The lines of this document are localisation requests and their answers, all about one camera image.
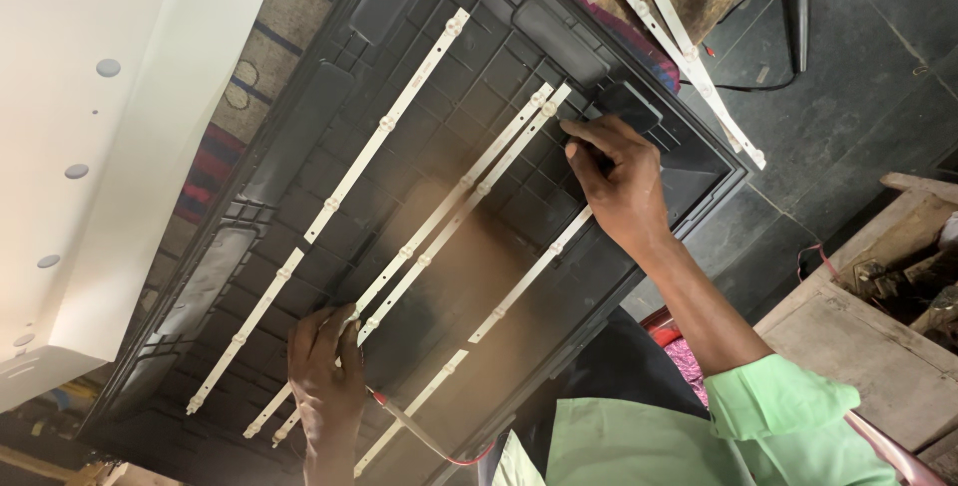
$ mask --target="pink cloth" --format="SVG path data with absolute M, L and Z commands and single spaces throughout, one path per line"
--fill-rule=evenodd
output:
M 685 338 L 678 338 L 671 344 L 665 346 L 665 353 L 669 354 L 672 362 L 678 366 L 678 371 L 682 373 L 682 378 L 692 386 L 696 396 L 706 407 L 709 406 L 709 395 L 705 393 L 705 378 L 702 376 L 702 369 L 699 362 L 692 355 L 688 342 Z

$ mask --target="dark tiled floor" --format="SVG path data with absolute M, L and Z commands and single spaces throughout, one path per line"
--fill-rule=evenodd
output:
M 893 199 L 882 174 L 935 177 L 958 144 L 958 2 L 812 0 L 811 16 L 808 72 L 792 86 L 722 90 L 768 165 L 687 241 L 753 323 L 798 284 L 800 249 L 840 246 Z M 715 83 L 790 77 L 781 0 L 748 0 L 705 42 L 717 54 L 705 60 Z M 701 97 L 680 95 L 719 128 Z M 644 283 L 623 306 L 642 317 L 661 304 Z

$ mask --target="white plastic strip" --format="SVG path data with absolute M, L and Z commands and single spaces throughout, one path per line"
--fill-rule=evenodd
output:
M 456 212 L 455 216 L 452 217 L 452 220 L 443 228 L 443 231 L 437 235 L 436 239 L 433 240 L 432 244 L 425 249 L 425 252 L 416 260 L 416 264 L 402 276 L 402 280 L 399 284 L 396 284 L 396 287 L 389 293 L 389 296 L 386 297 L 386 300 L 383 301 L 379 308 L 366 320 L 366 324 L 359 331 L 359 338 L 357 341 L 358 345 L 362 343 L 369 337 L 370 333 L 376 330 L 379 326 L 379 323 L 382 321 L 382 318 L 385 317 L 389 310 L 393 308 L 394 305 L 400 300 L 400 297 L 405 292 L 407 288 L 416 280 L 416 278 L 423 272 L 429 264 L 432 262 L 433 256 L 435 256 L 439 250 L 446 244 L 452 234 L 455 233 L 459 226 L 466 219 L 466 216 L 475 208 L 476 205 L 489 193 L 492 189 L 492 185 L 497 181 L 502 174 L 505 174 L 506 169 L 509 168 L 509 164 L 515 160 L 516 157 L 522 152 L 522 149 L 525 149 L 526 145 L 529 144 L 529 141 L 533 139 L 533 136 L 538 132 L 539 128 L 545 124 L 546 120 L 551 118 L 556 114 L 558 106 L 569 96 L 569 93 L 572 90 L 569 86 L 563 84 L 560 86 L 555 93 L 552 94 L 552 97 L 542 106 L 542 110 L 535 114 L 533 121 L 530 122 L 529 128 L 524 128 L 522 133 L 515 139 L 515 142 L 509 147 L 502 158 L 499 159 L 499 162 L 495 163 L 495 166 L 492 167 L 492 170 L 485 176 L 479 186 L 476 187 L 476 191 L 472 196 L 466 200 L 466 203 L 459 208 L 459 211 Z M 273 435 L 274 445 L 279 443 L 285 438 L 286 433 L 289 429 L 299 421 L 299 411 L 294 411 L 292 415 L 286 419 L 286 422 L 283 423 L 281 429 L 276 431 Z
M 525 291 L 527 287 L 529 287 L 529 284 L 532 284 L 533 280 L 535 280 L 535 277 L 542 272 L 542 270 L 545 268 L 547 264 L 549 264 L 549 261 L 555 258 L 562 251 L 562 248 L 565 247 L 565 245 L 569 242 L 572 236 L 576 235 L 576 232 L 580 230 L 580 228 L 582 227 L 582 224 L 586 223 L 590 217 L 592 217 L 592 208 L 586 205 L 585 208 L 579 212 L 576 218 L 571 223 L 569 223 L 568 226 L 566 226 L 565 230 L 563 230 L 562 233 L 558 235 L 558 239 L 556 239 L 556 241 L 549 246 L 549 250 L 547 250 L 545 254 L 543 254 L 538 259 L 538 261 L 535 262 L 532 268 L 530 268 L 529 271 L 526 272 L 526 274 L 522 277 L 522 279 L 519 280 L 519 283 L 512 288 L 512 291 L 510 291 L 509 294 L 506 295 L 506 298 L 503 299 L 501 303 L 499 303 L 499 306 L 497 306 L 495 310 L 492 311 L 492 314 L 483 322 L 483 324 L 479 327 L 479 329 L 475 333 L 473 333 L 473 337 L 470 338 L 470 342 L 477 343 L 479 340 L 482 339 L 485 333 L 487 333 L 488 330 L 491 329 L 493 325 L 495 325 L 496 321 L 499 321 L 500 319 L 502 319 L 503 315 L 505 315 L 506 313 L 506 310 L 508 310 L 509 307 L 512 306 L 512 303 L 514 303 L 515 300 L 522 294 L 522 292 Z M 448 378 L 455 371 L 455 367 L 459 364 L 459 361 L 462 360 L 462 357 L 459 357 L 459 354 L 462 354 L 462 357 L 465 357 L 466 351 L 459 350 L 459 353 L 456 354 L 456 357 L 452 357 L 452 360 L 450 360 L 449 363 L 447 363 L 447 365 L 444 366 L 443 369 L 439 371 L 436 377 L 433 378 L 432 382 L 430 382 L 426 386 L 426 388 L 423 390 L 423 392 L 420 393 L 415 400 L 413 400 L 413 403 L 406 408 L 406 411 L 405 411 L 406 415 L 412 415 L 413 413 L 415 413 L 416 410 L 419 409 L 419 406 L 421 406 L 423 402 L 425 402 L 426 398 L 428 398 L 429 395 L 435 392 L 435 390 L 439 388 L 439 385 L 441 385 L 446 380 L 446 378 Z M 380 451 L 382 451 L 382 449 L 386 446 L 386 444 L 389 443 L 389 441 L 400 430 L 402 430 L 402 425 L 400 424 L 400 421 L 395 421 L 391 426 L 389 426 L 389 430 L 385 431 L 385 433 L 383 433 L 382 436 L 379 437 L 379 439 L 377 439 L 376 443 L 374 443 L 373 446 L 369 449 L 369 451 L 366 452 L 366 455 L 363 456 L 362 459 L 359 460 L 359 463 L 355 465 L 355 467 L 353 468 L 353 476 L 359 477 L 360 475 L 362 475 L 363 470 L 366 468 L 367 465 L 369 465 L 369 462 L 372 461 L 373 458 L 375 458 Z
M 485 172 L 485 168 L 497 157 L 497 155 L 502 151 L 506 145 L 509 144 L 509 141 L 513 136 L 522 128 L 522 125 L 526 124 L 526 121 L 533 117 L 533 113 L 536 110 L 542 107 L 545 103 L 545 100 L 549 97 L 549 94 L 552 92 L 552 86 L 548 83 L 542 85 L 538 91 L 533 93 L 532 98 L 529 99 L 529 102 L 526 103 L 522 109 L 515 114 L 515 117 L 512 118 L 512 121 L 509 122 L 509 125 L 506 125 L 506 128 L 492 141 L 492 144 L 483 152 L 482 156 L 476 160 L 475 164 L 466 172 L 465 175 L 459 180 L 452 191 L 446 196 L 446 199 L 432 212 L 432 215 L 426 219 L 425 223 L 420 226 L 420 229 L 413 234 L 413 237 L 409 240 L 404 247 L 400 249 L 400 252 L 393 258 L 389 265 L 379 273 L 376 280 L 373 281 L 362 295 L 359 297 L 359 300 L 356 301 L 356 312 L 353 315 L 352 319 L 359 318 L 359 314 L 364 308 L 376 297 L 377 293 L 382 291 L 382 288 L 389 282 L 389 279 L 393 278 L 393 275 L 396 274 L 396 271 L 402 267 L 402 264 L 405 263 L 407 259 L 412 258 L 413 254 L 416 252 L 416 249 L 419 248 L 420 244 L 425 241 L 425 238 L 429 237 L 429 234 L 432 233 L 432 230 L 436 228 L 437 225 L 446 217 L 446 214 L 452 209 L 452 207 L 459 201 L 469 189 L 473 187 L 473 184 L 479 178 L 479 175 Z M 246 428 L 246 432 L 243 434 L 246 438 L 251 438 L 259 432 L 259 429 L 262 428 L 262 425 L 273 416 L 273 413 L 276 412 L 276 409 L 281 406 L 286 398 L 292 393 L 292 389 L 287 383 L 279 393 L 269 402 L 269 404 L 262 410 L 262 413 L 257 416 L 250 425 Z
M 658 5 L 659 10 L 665 13 L 667 10 L 671 9 L 672 12 L 675 12 L 675 9 L 672 7 L 672 3 L 668 0 L 665 0 L 668 8 L 664 6 L 659 0 L 654 0 L 656 5 Z M 749 142 L 745 133 L 738 128 L 735 121 L 732 120 L 732 117 L 729 115 L 728 110 L 725 108 L 724 102 L 722 102 L 721 97 L 719 96 L 718 91 L 716 91 L 715 85 L 712 84 L 712 78 L 709 76 L 708 72 L 705 71 L 705 66 L 702 65 L 702 61 L 698 55 L 698 49 L 693 47 L 693 50 L 696 51 L 694 54 L 694 60 L 688 61 L 685 55 L 680 52 L 676 45 L 669 39 L 669 36 L 666 35 L 664 29 L 659 27 L 658 23 L 655 22 L 649 5 L 642 0 L 626 0 L 629 6 L 632 7 L 632 10 L 642 19 L 642 22 L 646 25 L 646 28 L 652 35 L 658 40 L 659 44 L 662 45 L 662 48 L 665 50 L 666 54 L 674 61 L 678 69 L 685 75 L 688 76 L 689 81 L 692 83 L 692 86 L 696 88 L 701 94 L 705 102 L 712 108 L 712 111 L 718 117 L 718 121 L 722 124 L 727 132 L 731 132 L 732 136 L 741 144 L 742 148 L 745 149 L 745 153 L 755 162 L 755 165 L 759 167 L 759 170 L 764 169 L 765 167 L 765 157 L 764 154 L 756 149 L 755 146 Z M 670 21 L 670 27 L 672 24 L 681 25 L 681 22 L 676 16 L 674 20 Z
M 396 123 L 400 120 L 402 113 L 405 112 L 406 107 L 409 106 L 409 103 L 412 102 L 413 98 L 416 97 L 416 94 L 419 93 L 419 90 L 423 87 L 425 79 L 429 77 L 433 69 L 436 68 L 436 64 L 439 63 L 439 60 L 442 59 L 443 55 L 446 54 L 446 51 L 449 50 L 449 45 L 452 44 L 452 41 L 459 35 L 463 30 L 463 26 L 469 20 L 470 15 L 463 9 L 460 9 L 456 12 L 455 16 L 449 19 L 446 23 L 446 30 L 443 31 L 443 34 L 440 35 L 439 39 L 436 41 L 436 45 L 426 54 L 423 63 L 420 64 L 419 68 L 413 74 L 412 78 L 406 84 L 406 87 L 402 90 L 400 96 L 396 99 L 396 102 L 393 103 L 393 106 L 389 109 L 389 112 L 386 113 L 382 119 L 379 120 L 379 126 L 376 129 L 376 132 L 373 133 L 373 136 L 366 143 L 366 146 L 359 152 L 359 156 L 356 157 L 353 165 L 350 166 L 350 169 L 346 172 L 346 175 L 339 182 L 339 185 L 336 186 L 336 189 L 332 192 L 332 196 L 326 199 L 326 202 L 323 204 L 323 209 L 319 211 L 319 214 L 316 216 L 316 219 L 313 221 L 312 225 L 309 226 L 309 229 L 306 230 L 304 239 L 312 244 L 316 241 L 319 233 L 326 226 L 326 223 L 329 222 L 329 218 L 332 217 L 332 214 L 339 209 L 339 204 L 342 203 L 343 198 L 346 197 L 346 194 L 349 193 L 350 189 L 353 187 L 353 184 L 359 178 L 359 174 L 362 174 L 362 171 L 366 169 L 366 165 L 372 160 L 373 155 L 376 154 L 379 146 L 382 145 L 382 142 L 386 139 L 386 136 L 396 127 Z M 286 260 L 286 263 L 276 271 L 276 278 L 273 280 L 272 284 L 269 285 L 269 288 L 266 290 L 266 293 L 262 298 L 257 302 L 256 308 L 253 308 L 253 311 L 250 312 L 249 317 L 246 318 L 246 321 L 242 324 L 242 327 L 239 328 L 239 331 L 233 336 L 233 340 L 230 342 L 229 347 L 226 351 L 223 352 L 220 360 L 217 361 L 216 366 L 207 376 L 206 381 L 200 386 L 197 394 L 190 398 L 190 403 L 186 408 L 187 415 L 196 413 L 200 406 L 203 405 L 203 401 L 206 400 L 206 397 L 210 394 L 210 391 L 213 389 L 213 385 L 217 383 L 220 377 L 223 375 L 223 372 L 226 371 L 226 367 L 229 365 L 230 361 L 233 360 L 233 357 L 236 356 L 236 353 L 240 350 L 246 343 L 246 338 L 250 333 L 253 332 L 253 329 L 256 327 L 256 324 L 259 322 L 259 319 L 262 318 L 262 315 L 266 312 L 266 309 L 269 308 L 269 305 L 273 302 L 273 299 L 276 298 L 276 294 L 279 293 L 282 285 L 289 280 L 290 275 L 292 275 L 296 265 L 299 264 L 300 260 L 303 259 L 304 253 L 299 248 L 293 249 L 292 254 L 289 255 L 289 259 Z
M 565 230 L 559 234 L 558 239 L 551 245 L 549 249 L 542 254 L 533 264 L 533 266 L 526 272 L 525 275 L 519 280 L 518 284 L 512 288 L 509 294 L 496 306 L 492 313 L 488 315 L 482 325 L 479 326 L 472 336 L 470 336 L 470 342 L 473 344 L 479 343 L 479 340 L 482 340 L 482 337 L 492 326 L 495 325 L 495 322 L 499 321 L 506 315 L 506 312 L 509 311 L 509 307 L 512 306 L 512 303 L 518 299 L 522 293 L 529 287 L 529 284 L 533 283 L 535 277 L 542 272 L 543 269 L 552 261 L 553 258 L 559 255 L 562 252 L 562 248 L 565 248 L 565 245 L 569 242 L 573 235 L 576 235 L 576 232 L 582 227 L 586 221 L 589 220 L 589 217 L 592 217 L 592 208 L 588 205 L 585 206 L 579 212 L 579 215 L 566 226 Z
M 443 366 L 443 369 L 439 370 L 439 373 L 436 374 L 436 377 L 425 386 L 425 389 L 423 389 L 418 396 L 416 396 L 416 399 L 413 400 L 413 403 L 406 407 L 404 413 L 406 415 L 412 415 L 415 413 L 420 406 L 425 403 L 426 399 L 432 396 L 432 393 L 439 388 L 439 385 L 443 384 L 446 378 L 451 376 L 452 373 L 456 371 L 456 366 L 459 366 L 459 363 L 466 358 L 468 353 L 469 352 L 466 350 L 457 351 L 456 355 L 452 356 L 452 358 L 449 359 L 449 362 L 446 363 L 446 366 Z M 366 454 L 355 465 L 353 468 L 353 476 L 359 477 L 362 475 L 362 472 L 366 469 L 366 466 L 373 461 L 373 458 L 375 458 L 376 455 L 382 451 L 386 444 L 389 443 L 389 441 L 393 439 L 393 437 L 399 433 L 400 430 L 402 430 L 400 421 L 395 421 L 391 426 L 389 426 L 389 430 L 385 431 L 385 433 L 383 433 L 382 436 L 377 439 L 376 443 L 373 443 L 373 446 L 366 451 Z

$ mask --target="light green shirt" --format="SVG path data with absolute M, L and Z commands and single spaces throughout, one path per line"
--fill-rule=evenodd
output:
M 623 400 L 560 400 L 545 480 L 509 432 L 492 484 L 898 484 L 842 418 L 860 404 L 855 387 L 772 355 L 706 378 L 705 389 L 711 423 Z

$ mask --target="black power cord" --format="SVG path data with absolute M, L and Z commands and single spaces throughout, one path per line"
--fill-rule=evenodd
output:
M 742 91 L 742 92 L 744 92 L 744 93 L 765 93 L 765 92 L 767 92 L 767 91 L 777 91 L 777 90 L 782 89 L 782 88 L 784 88 L 784 87 L 788 87 L 789 85 L 791 85 L 792 82 L 795 81 L 795 79 L 796 79 L 797 77 L 798 77 L 798 73 L 792 73 L 792 74 L 791 74 L 791 78 L 789 78 L 787 82 L 785 82 L 785 83 L 780 83 L 780 84 L 778 84 L 778 85 L 765 85 L 765 86 L 759 86 L 759 87 L 748 87 L 748 86 L 743 86 L 743 85 L 725 85 L 725 84 L 717 83 L 717 84 L 716 84 L 716 87 L 722 88 L 722 89 L 731 89 L 732 91 Z M 686 85 L 692 85 L 691 82 L 689 82 L 688 80 L 683 80 L 683 79 L 678 80 L 678 83 L 684 83 L 684 84 L 686 84 Z
M 735 3 L 735 5 L 733 5 L 732 8 L 728 9 L 728 11 L 725 13 L 725 15 L 723 15 L 720 19 L 718 19 L 718 22 L 716 22 L 716 26 L 717 26 L 718 24 L 721 24 L 722 22 L 724 22 L 725 19 L 727 19 L 727 18 L 729 17 L 729 15 L 731 15 L 733 12 L 735 12 L 735 10 L 736 10 L 737 8 L 739 8 L 742 3 L 747 2 L 747 1 L 748 1 L 748 0 L 741 0 L 740 2 Z M 783 89 L 783 88 L 789 87 L 797 78 L 798 78 L 798 73 L 792 73 L 791 78 L 789 78 L 787 82 L 785 82 L 785 83 L 780 83 L 780 84 L 777 84 L 777 85 L 749 87 L 749 86 L 741 86 L 741 85 L 716 84 L 716 87 L 723 88 L 723 89 L 729 89 L 729 90 L 732 90 L 732 91 L 742 91 L 742 92 L 745 92 L 745 93 L 766 93 L 766 92 L 769 92 L 769 91 L 777 91 L 777 90 L 779 90 L 779 89 Z M 686 85 L 692 85 L 692 83 L 689 82 L 688 80 L 679 79 L 678 81 L 679 81 L 679 83 L 683 83 L 683 84 L 686 84 Z

